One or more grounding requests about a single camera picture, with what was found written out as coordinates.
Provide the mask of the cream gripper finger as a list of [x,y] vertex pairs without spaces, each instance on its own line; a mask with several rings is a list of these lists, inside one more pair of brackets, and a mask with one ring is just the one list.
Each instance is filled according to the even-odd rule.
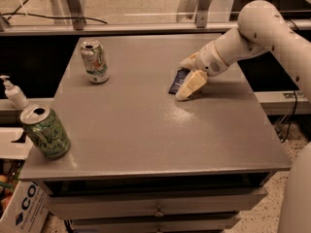
[[188,56],[184,60],[180,62],[181,67],[188,70],[196,70],[197,65],[195,63],[196,57],[198,55],[198,52],[193,53],[192,55]]
[[178,101],[184,101],[192,96],[198,89],[207,84],[208,76],[204,71],[190,71],[182,85],[179,87],[175,97]]

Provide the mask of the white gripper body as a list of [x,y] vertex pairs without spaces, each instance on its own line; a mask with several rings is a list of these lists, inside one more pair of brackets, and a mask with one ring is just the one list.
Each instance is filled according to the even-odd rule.
[[225,61],[217,49],[216,42],[209,42],[202,47],[197,56],[197,67],[199,70],[205,71],[209,77],[216,77],[225,72],[232,64]]

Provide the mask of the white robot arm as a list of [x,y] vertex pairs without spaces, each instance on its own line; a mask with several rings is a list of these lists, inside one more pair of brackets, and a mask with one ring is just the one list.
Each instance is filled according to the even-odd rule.
[[[189,71],[176,93],[183,101],[233,63],[271,52],[305,97],[311,100],[311,42],[290,29],[271,3],[242,8],[237,26],[182,61]],[[294,159],[285,187],[278,233],[311,233],[311,143]]]

